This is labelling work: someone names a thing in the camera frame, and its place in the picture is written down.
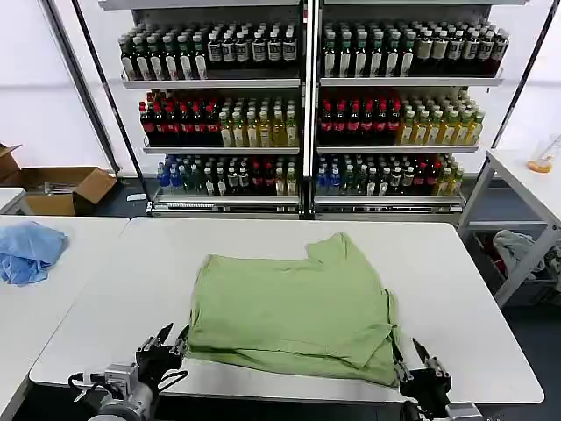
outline metal shelf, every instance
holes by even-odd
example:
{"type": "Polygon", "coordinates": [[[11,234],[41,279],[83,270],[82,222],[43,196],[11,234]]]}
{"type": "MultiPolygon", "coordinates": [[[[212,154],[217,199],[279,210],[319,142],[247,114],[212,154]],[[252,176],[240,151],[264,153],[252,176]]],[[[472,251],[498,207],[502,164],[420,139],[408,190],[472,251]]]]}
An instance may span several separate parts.
{"type": "Polygon", "coordinates": [[[500,77],[322,77],[323,87],[365,86],[499,86],[500,77]]]}
{"type": "Polygon", "coordinates": [[[189,205],[234,206],[234,205],[271,205],[297,206],[298,196],[197,196],[197,195],[156,195],[154,203],[183,203],[189,205]]]}
{"type": "Polygon", "coordinates": [[[322,206],[402,206],[445,207],[464,206],[462,196],[316,196],[315,205],[322,206]]]}
{"type": "Polygon", "coordinates": [[[171,153],[177,155],[297,155],[299,147],[180,147],[180,146],[145,146],[148,154],[171,153]]]}
{"type": "Polygon", "coordinates": [[[126,89],[275,89],[298,88],[300,79],[206,79],[190,81],[123,81],[126,89]]]}
{"type": "Polygon", "coordinates": [[[475,5],[524,5],[527,0],[324,0],[325,4],[475,4],[475,5]]]}
{"type": "Polygon", "coordinates": [[[473,153],[478,146],[318,146],[323,153],[473,153]]]}
{"type": "Polygon", "coordinates": [[[100,0],[105,11],[178,9],[188,7],[296,6],[298,0],[100,0]]]}

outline white table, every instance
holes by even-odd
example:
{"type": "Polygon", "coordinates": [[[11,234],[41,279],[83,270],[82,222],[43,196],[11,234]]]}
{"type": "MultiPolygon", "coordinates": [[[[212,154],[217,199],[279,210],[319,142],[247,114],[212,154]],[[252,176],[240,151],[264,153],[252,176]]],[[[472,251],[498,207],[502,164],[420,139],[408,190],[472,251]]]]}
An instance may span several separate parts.
{"type": "Polygon", "coordinates": [[[528,156],[519,151],[494,149],[487,151],[486,155],[487,162],[458,223],[460,236],[465,239],[468,235],[472,210],[495,173],[547,224],[545,231],[496,292],[495,300],[502,307],[522,285],[537,262],[561,238],[561,163],[554,164],[548,174],[542,174],[528,169],[528,156]]]}
{"type": "Polygon", "coordinates": [[[1,216],[0,225],[37,221],[68,236],[48,278],[18,287],[0,281],[0,419],[23,400],[27,375],[94,271],[105,261],[127,218],[1,216]]]}
{"type": "MultiPolygon", "coordinates": [[[[135,218],[119,239],[122,253],[103,265],[76,300],[30,378],[62,385],[84,369],[102,372],[112,362],[131,362],[136,348],[169,322],[174,340],[189,320],[191,291],[208,253],[300,259],[304,245],[339,231],[351,236],[397,294],[410,367],[421,366],[414,336],[451,372],[454,401],[543,400],[493,297],[446,224],[135,218]]],[[[392,389],[362,381],[277,375],[202,360],[185,360],[183,368],[188,378],[167,393],[304,402],[403,400],[392,389]]]]}
{"type": "Polygon", "coordinates": [[[14,215],[22,211],[25,215],[32,215],[31,208],[24,199],[25,190],[21,187],[0,188],[0,214],[14,215]]]}

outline folded shirt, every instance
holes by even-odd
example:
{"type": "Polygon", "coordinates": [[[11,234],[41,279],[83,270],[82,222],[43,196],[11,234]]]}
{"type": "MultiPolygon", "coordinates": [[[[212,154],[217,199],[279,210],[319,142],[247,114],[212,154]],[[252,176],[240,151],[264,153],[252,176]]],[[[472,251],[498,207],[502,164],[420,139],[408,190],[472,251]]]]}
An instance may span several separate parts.
{"type": "Polygon", "coordinates": [[[276,373],[397,386],[396,302],[344,233],[306,260],[211,255],[191,312],[191,357],[276,373]]]}

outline blue cloth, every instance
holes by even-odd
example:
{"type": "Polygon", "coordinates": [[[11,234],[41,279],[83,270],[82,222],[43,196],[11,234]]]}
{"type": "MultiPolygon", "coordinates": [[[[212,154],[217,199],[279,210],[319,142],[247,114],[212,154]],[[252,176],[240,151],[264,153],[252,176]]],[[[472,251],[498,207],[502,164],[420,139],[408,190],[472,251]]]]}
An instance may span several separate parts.
{"type": "Polygon", "coordinates": [[[32,221],[0,227],[0,277],[16,285],[43,281],[66,237],[32,221]]]}

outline cable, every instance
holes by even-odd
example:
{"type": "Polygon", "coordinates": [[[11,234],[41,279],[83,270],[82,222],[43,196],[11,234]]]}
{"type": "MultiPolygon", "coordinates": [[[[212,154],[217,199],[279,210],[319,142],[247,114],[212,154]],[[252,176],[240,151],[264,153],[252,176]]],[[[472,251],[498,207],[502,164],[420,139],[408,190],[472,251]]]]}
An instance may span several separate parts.
{"type": "Polygon", "coordinates": [[[164,390],[171,388],[173,385],[175,385],[177,382],[180,382],[181,380],[183,380],[185,377],[187,377],[189,374],[189,371],[187,370],[183,370],[183,371],[177,371],[175,373],[171,373],[169,375],[164,375],[160,381],[160,383],[162,383],[163,381],[167,380],[167,379],[172,379],[174,377],[177,377],[175,380],[173,380],[172,382],[168,383],[166,386],[164,386],[163,388],[158,390],[158,393],[163,392],[164,390]]]}

